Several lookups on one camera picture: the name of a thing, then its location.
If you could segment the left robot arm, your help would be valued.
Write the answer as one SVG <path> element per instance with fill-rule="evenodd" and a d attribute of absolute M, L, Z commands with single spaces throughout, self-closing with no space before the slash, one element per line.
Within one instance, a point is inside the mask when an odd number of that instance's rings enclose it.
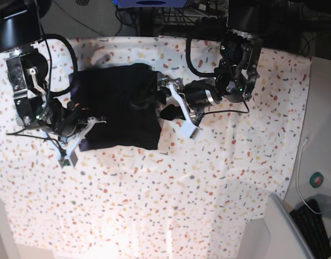
<path fill-rule="evenodd" d="M 200 26 L 186 38 L 185 59 L 189 70 L 201 79 L 185 85 L 183 93 L 193 110 L 219 104 L 222 99 L 245 103 L 251 99 L 256 81 L 258 60 L 265 31 L 266 1 L 229 1 L 226 25 Z M 221 59 L 213 72 L 199 72 L 191 61 L 194 37 L 219 32 Z"/>

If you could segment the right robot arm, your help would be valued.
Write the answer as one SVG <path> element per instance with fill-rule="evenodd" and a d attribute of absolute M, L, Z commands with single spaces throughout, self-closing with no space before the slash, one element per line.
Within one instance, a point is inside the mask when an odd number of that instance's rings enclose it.
<path fill-rule="evenodd" d="M 24 130 L 43 129 L 59 137 L 70 137 L 77 129 L 79 110 L 73 105 L 64 108 L 59 96 L 66 89 L 51 91 L 52 58 L 44 57 L 33 47 L 49 39 L 62 42 L 69 51 L 73 74 L 78 73 L 75 52 L 66 38 L 46 34 L 41 19 L 51 7 L 51 1 L 0 1 L 0 53 L 6 59 L 8 79 L 13 88 L 13 99 Z"/>

